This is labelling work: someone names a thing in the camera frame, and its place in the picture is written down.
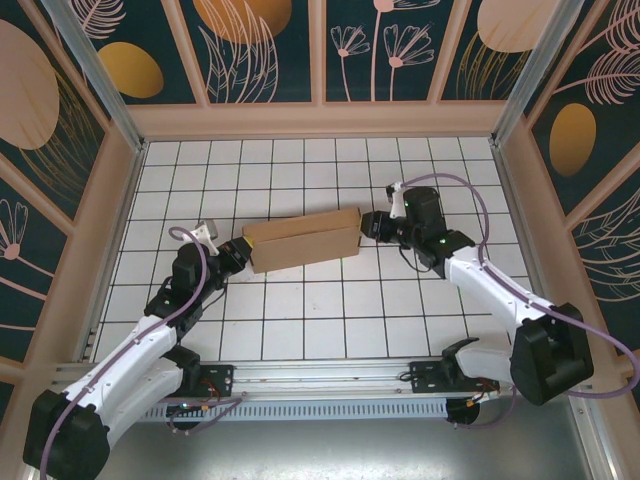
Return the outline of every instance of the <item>white tile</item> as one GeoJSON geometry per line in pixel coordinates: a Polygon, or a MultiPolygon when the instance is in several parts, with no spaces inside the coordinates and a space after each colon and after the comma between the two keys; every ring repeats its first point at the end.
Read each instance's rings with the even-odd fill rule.
{"type": "Polygon", "coordinates": [[[271,217],[298,217],[304,208],[303,190],[271,190],[271,217]]]}
{"type": "Polygon", "coordinates": [[[263,360],[302,359],[302,320],[264,322],[263,360]]]}
{"type": "Polygon", "coordinates": [[[244,140],[240,163],[271,163],[272,140],[244,140]]]}
{"type": "Polygon", "coordinates": [[[460,289],[460,298],[465,315],[488,315],[491,313],[484,303],[468,289],[460,289]]]}
{"type": "Polygon", "coordinates": [[[227,287],[225,320],[262,319],[264,285],[260,283],[230,283],[227,287]]]}
{"type": "Polygon", "coordinates": [[[173,175],[171,190],[202,190],[207,167],[202,166],[177,166],[173,175]]]}
{"type": "Polygon", "coordinates": [[[347,325],[347,357],[376,358],[387,356],[384,319],[349,318],[347,325]]]}
{"type": "Polygon", "coordinates": [[[509,213],[502,187],[477,187],[477,190],[486,203],[489,213],[509,213]]]}
{"type": "Polygon", "coordinates": [[[206,164],[211,142],[181,142],[178,164],[206,164]]]}
{"type": "Polygon", "coordinates": [[[209,163],[239,163],[241,146],[242,142],[240,140],[211,142],[209,163]]]}
{"type": "Polygon", "coordinates": [[[510,277],[526,277],[527,267],[519,245],[487,246],[491,263],[510,277]]]}
{"type": "Polygon", "coordinates": [[[343,315],[341,283],[304,284],[305,318],[343,318],[343,315]]]}
{"type": "MultiPolygon", "coordinates": [[[[469,177],[467,176],[467,169],[464,166],[464,162],[434,162],[436,173],[448,173],[450,175],[455,175],[456,177],[460,177],[462,180],[468,182],[469,177]]],[[[461,185],[460,182],[450,178],[436,177],[436,182],[438,185],[461,185]]]]}
{"type": "MultiPolygon", "coordinates": [[[[414,178],[421,177],[422,175],[429,175],[433,173],[433,162],[430,160],[427,161],[416,161],[416,162],[402,162],[402,175],[404,177],[404,181],[408,182],[413,180],[414,178]]],[[[435,187],[436,180],[435,178],[428,178],[426,180],[421,180],[417,183],[412,184],[415,187],[435,187]]]]}
{"type": "Polygon", "coordinates": [[[477,215],[449,215],[446,221],[447,228],[450,230],[459,230],[476,243],[480,243],[482,240],[482,231],[477,215]]]}
{"type": "Polygon", "coordinates": [[[428,357],[427,330],[422,317],[388,318],[387,338],[391,357],[428,357]]]}
{"type": "Polygon", "coordinates": [[[346,317],[381,317],[380,282],[345,282],[344,313],[346,317]]]}
{"type": "Polygon", "coordinates": [[[305,162],[335,162],[336,145],[333,138],[312,138],[304,141],[305,162]]]}
{"type": "Polygon", "coordinates": [[[429,147],[434,160],[462,160],[460,144],[456,137],[430,138],[429,147]]]}
{"type": "Polygon", "coordinates": [[[145,165],[175,165],[180,142],[152,142],[145,165]]]}
{"type": "Polygon", "coordinates": [[[462,154],[467,160],[493,160],[489,139],[484,137],[461,137],[462,154]]]}
{"type": "Polygon", "coordinates": [[[236,218],[266,217],[269,214],[269,190],[240,190],[236,200],[236,218]]]}
{"type": "Polygon", "coordinates": [[[138,192],[168,192],[175,167],[145,167],[138,192]]]}
{"type": "Polygon", "coordinates": [[[167,220],[193,218],[200,214],[202,192],[171,192],[167,220]]]}
{"type": "Polygon", "coordinates": [[[304,351],[309,360],[344,358],[344,321],[305,320],[304,351]]]}
{"type": "Polygon", "coordinates": [[[226,295],[215,301],[215,303],[211,303],[216,300],[221,293],[222,292],[220,290],[213,292],[203,303],[202,320],[222,320],[224,318],[224,302],[226,295]]]}
{"type": "Polygon", "coordinates": [[[138,193],[131,213],[132,220],[162,220],[169,192],[138,193]]]}
{"type": "Polygon", "coordinates": [[[220,359],[222,322],[198,322],[182,339],[181,345],[200,355],[203,362],[220,359]]]}
{"type": "Polygon", "coordinates": [[[209,165],[206,190],[234,190],[238,185],[238,165],[209,165]]]}
{"type": "Polygon", "coordinates": [[[305,188],[336,187],[335,163],[308,163],[304,166],[305,188]]]}
{"type": "Polygon", "coordinates": [[[400,162],[372,162],[369,164],[369,170],[371,185],[374,187],[386,187],[402,181],[400,162]]]}
{"type": "Polygon", "coordinates": [[[382,282],[384,313],[387,317],[422,315],[422,298],[418,280],[382,282]]]}
{"type": "Polygon", "coordinates": [[[117,285],[149,285],[156,252],[122,252],[115,283],[117,285]]]}
{"type": "Polygon", "coordinates": [[[489,243],[517,243],[518,237],[511,215],[497,213],[489,215],[489,243]]]}
{"type": "Polygon", "coordinates": [[[368,188],[340,188],[338,189],[340,208],[357,207],[360,213],[371,211],[371,190],[368,188]]]}
{"type": "Polygon", "coordinates": [[[401,160],[431,160],[426,138],[399,138],[401,160]]]}
{"type": "Polygon", "coordinates": [[[420,280],[425,315],[462,313],[458,287],[447,280],[420,280]]]}
{"type": "Polygon", "coordinates": [[[158,252],[158,257],[156,258],[156,268],[153,271],[153,279],[152,283],[159,284],[164,281],[165,278],[171,276],[171,266],[173,265],[173,261],[176,259],[176,252],[165,251],[158,252]]]}
{"type": "MultiPolygon", "coordinates": [[[[380,248],[378,249],[378,255],[380,256],[380,272],[382,273],[383,280],[409,280],[418,278],[418,273],[407,265],[400,256],[397,248],[380,248]]],[[[405,252],[405,255],[409,261],[415,265],[415,255],[413,252],[405,252]]]]}
{"type": "Polygon", "coordinates": [[[467,338],[467,329],[462,316],[426,317],[427,335],[431,355],[439,357],[442,350],[467,338]]]}
{"type": "Polygon", "coordinates": [[[113,287],[105,322],[137,322],[147,304],[148,285],[127,285],[113,287]]]}
{"type": "Polygon", "coordinates": [[[379,280],[378,253],[375,248],[361,248],[360,253],[342,259],[345,280],[379,280]]]}
{"type": "Polygon", "coordinates": [[[302,282],[302,266],[267,272],[267,282],[302,282]]]}
{"type": "Polygon", "coordinates": [[[372,162],[400,160],[398,141],[395,138],[367,138],[367,148],[372,162]]]}
{"type": "Polygon", "coordinates": [[[341,278],[340,259],[311,263],[304,266],[304,279],[306,282],[340,280],[341,278]]]}
{"type": "Polygon", "coordinates": [[[273,163],[303,161],[303,140],[274,140],[273,163]]]}
{"type": "Polygon", "coordinates": [[[336,147],[339,162],[367,161],[367,143],[364,138],[338,138],[336,147]]]}
{"type": "Polygon", "coordinates": [[[260,360],[262,321],[224,322],[220,360],[260,360]]]}
{"type": "Polygon", "coordinates": [[[116,348],[120,343],[129,336],[135,328],[135,323],[103,323],[98,332],[98,344],[94,362],[100,363],[102,360],[116,348]]]}
{"type": "Polygon", "coordinates": [[[124,250],[157,250],[162,232],[162,220],[129,222],[124,250]]]}
{"type": "Polygon", "coordinates": [[[490,342],[498,348],[509,348],[507,331],[494,316],[471,315],[466,319],[470,337],[478,337],[480,341],[490,342]]]}
{"type": "Polygon", "coordinates": [[[202,218],[233,218],[236,192],[204,192],[202,218]]]}
{"type": "Polygon", "coordinates": [[[301,163],[274,165],[271,172],[271,188],[302,188],[302,167],[301,163]]]}
{"type": "Polygon", "coordinates": [[[330,212],[338,209],[338,191],[316,189],[304,191],[304,214],[330,212]]]}
{"type": "Polygon", "coordinates": [[[465,163],[472,185],[500,185],[500,177],[493,160],[465,163]]]}
{"type": "Polygon", "coordinates": [[[233,222],[233,238],[241,237],[244,235],[242,233],[242,229],[246,225],[253,225],[254,223],[264,223],[267,222],[267,218],[236,218],[233,222]]]}
{"type": "Polygon", "coordinates": [[[239,189],[268,189],[271,185],[271,165],[240,165],[239,189]]]}
{"type": "Polygon", "coordinates": [[[347,187],[369,187],[369,168],[364,162],[344,162],[338,164],[338,186],[347,187]]]}
{"type": "Polygon", "coordinates": [[[269,283],[264,318],[302,318],[302,283],[269,283]]]}
{"type": "Polygon", "coordinates": [[[442,210],[448,213],[476,213],[471,192],[465,187],[440,187],[442,210]]]}

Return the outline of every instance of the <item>decorative wallpaper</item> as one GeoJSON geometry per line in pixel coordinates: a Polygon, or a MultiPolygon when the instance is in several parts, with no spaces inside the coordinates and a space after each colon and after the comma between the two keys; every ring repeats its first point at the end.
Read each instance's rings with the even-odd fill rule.
{"type": "Polygon", "coordinates": [[[128,105],[195,103],[160,0],[69,0],[128,105]]]}
{"type": "Polygon", "coordinates": [[[66,241],[0,180],[0,357],[24,361],[66,241]]]}
{"type": "Polygon", "coordinates": [[[565,213],[640,141],[638,27],[636,0],[610,1],[533,126],[565,213]]]}
{"type": "Polygon", "coordinates": [[[640,348],[640,170],[573,230],[609,332],[640,348]]]}
{"type": "Polygon", "coordinates": [[[73,219],[104,131],[15,3],[0,38],[0,154],[73,219]]]}
{"type": "Polygon", "coordinates": [[[472,0],[442,100],[506,100],[558,0],[472,0]]]}
{"type": "Polygon", "coordinates": [[[0,427],[2,427],[2,419],[7,411],[7,407],[9,407],[9,400],[11,400],[13,388],[14,386],[11,383],[0,381],[0,427]]]}
{"type": "Polygon", "coordinates": [[[307,0],[181,0],[211,103],[310,102],[307,0]]]}
{"type": "Polygon", "coordinates": [[[326,100],[426,100],[452,5],[327,0],[326,100]]]}
{"type": "Polygon", "coordinates": [[[564,54],[566,53],[567,48],[569,48],[569,45],[571,45],[571,42],[573,41],[573,38],[576,36],[576,33],[578,33],[578,30],[580,30],[580,27],[582,26],[582,22],[584,22],[584,19],[589,13],[589,10],[591,10],[591,7],[593,7],[594,2],[595,0],[584,0],[584,3],[582,4],[582,8],[580,9],[580,13],[578,14],[577,20],[573,22],[571,28],[569,29],[569,31],[567,32],[567,35],[564,38],[564,41],[562,42],[562,46],[558,50],[558,53],[556,53],[556,56],[554,60],[551,62],[551,64],[549,65],[549,68],[547,68],[547,71],[545,72],[544,77],[538,84],[538,87],[536,88],[536,90],[533,92],[533,95],[531,95],[531,98],[529,99],[529,103],[527,103],[527,106],[524,108],[524,114],[526,116],[529,116],[529,113],[531,113],[531,109],[534,107],[534,105],[538,101],[538,98],[540,98],[542,91],[547,86],[547,82],[549,80],[549,77],[551,76],[551,73],[554,72],[558,67],[560,60],[562,60],[562,57],[564,57],[564,54]]]}

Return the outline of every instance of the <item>flower illustration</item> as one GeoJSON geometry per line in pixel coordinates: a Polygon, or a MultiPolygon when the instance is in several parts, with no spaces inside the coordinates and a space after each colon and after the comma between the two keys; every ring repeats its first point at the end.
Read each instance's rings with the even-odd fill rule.
{"type": "MultiPolygon", "coordinates": [[[[9,202],[4,198],[0,200],[0,260],[18,260],[37,272],[53,278],[53,274],[51,272],[34,265],[20,256],[20,245],[24,239],[28,218],[29,209],[22,203],[16,202],[14,210],[11,211],[9,202]]],[[[14,290],[43,301],[47,298],[47,296],[42,293],[31,290],[30,288],[19,285],[3,277],[0,277],[0,284],[6,285],[14,290]]],[[[12,328],[14,330],[20,329],[18,327],[10,327],[7,325],[0,325],[0,328],[12,328]]]]}
{"type": "Polygon", "coordinates": [[[393,10],[417,10],[419,8],[433,7],[440,3],[440,0],[373,0],[376,10],[382,13],[393,10]]]}
{"type": "Polygon", "coordinates": [[[420,8],[434,7],[440,0],[373,0],[373,6],[378,11],[373,30],[373,55],[371,56],[371,101],[376,101],[376,54],[378,52],[378,32],[380,31],[380,18],[383,13],[394,10],[418,10],[420,8]]]}
{"type": "Polygon", "coordinates": [[[420,65],[433,61],[434,50],[428,48],[431,44],[429,28],[407,27],[398,37],[398,25],[384,29],[384,46],[391,66],[391,85],[389,87],[389,100],[393,100],[393,79],[396,68],[410,65],[420,65]]]}
{"type": "Polygon", "coordinates": [[[331,29],[331,39],[340,55],[340,63],[342,64],[342,81],[344,83],[344,91],[347,94],[347,101],[351,101],[349,95],[349,87],[347,85],[347,73],[344,68],[344,59],[352,55],[360,55],[371,50],[369,42],[366,42],[366,35],[360,27],[346,27],[344,32],[342,27],[333,27],[331,29]]]}

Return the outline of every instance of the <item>box flap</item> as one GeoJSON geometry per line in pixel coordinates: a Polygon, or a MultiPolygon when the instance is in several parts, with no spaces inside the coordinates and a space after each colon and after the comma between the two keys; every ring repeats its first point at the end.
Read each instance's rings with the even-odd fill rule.
{"type": "Polygon", "coordinates": [[[360,228],[360,209],[348,208],[345,210],[335,210],[333,212],[246,225],[242,228],[242,233],[250,237],[254,244],[258,244],[279,238],[296,237],[347,227],[360,228]]]}

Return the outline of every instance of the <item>open cardboard box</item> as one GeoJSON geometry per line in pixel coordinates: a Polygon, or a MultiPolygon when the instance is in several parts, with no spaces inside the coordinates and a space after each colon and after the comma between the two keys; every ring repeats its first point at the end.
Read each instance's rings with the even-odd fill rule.
{"type": "Polygon", "coordinates": [[[246,225],[242,234],[253,242],[255,273],[270,272],[358,254],[360,210],[285,218],[246,225]]]}

